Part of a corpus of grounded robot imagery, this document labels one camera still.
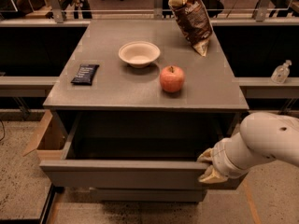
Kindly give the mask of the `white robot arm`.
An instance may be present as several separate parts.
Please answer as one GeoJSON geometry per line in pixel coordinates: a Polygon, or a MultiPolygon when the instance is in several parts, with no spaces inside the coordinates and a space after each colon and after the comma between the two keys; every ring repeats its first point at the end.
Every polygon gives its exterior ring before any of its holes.
{"type": "Polygon", "coordinates": [[[237,179],[251,167],[275,160],[299,166],[299,119],[266,112],[246,116],[239,131],[223,138],[197,159],[208,163],[200,183],[215,184],[237,179]]]}

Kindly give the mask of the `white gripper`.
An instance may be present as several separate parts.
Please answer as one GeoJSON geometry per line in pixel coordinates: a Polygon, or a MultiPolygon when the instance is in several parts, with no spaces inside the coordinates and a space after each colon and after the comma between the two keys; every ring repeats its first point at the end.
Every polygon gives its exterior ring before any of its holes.
{"type": "Polygon", "coordinates": [[[230,143],[229,138],[223,138],[213,148],[206,149],[197,158],[198,162],[212,163],[205,172],[198,177],[198,181],[204,184],[223,183],[228,178],[237,179],[245,175],[249,170],[242,170],[229,159],[226,148],[230,143]]]}

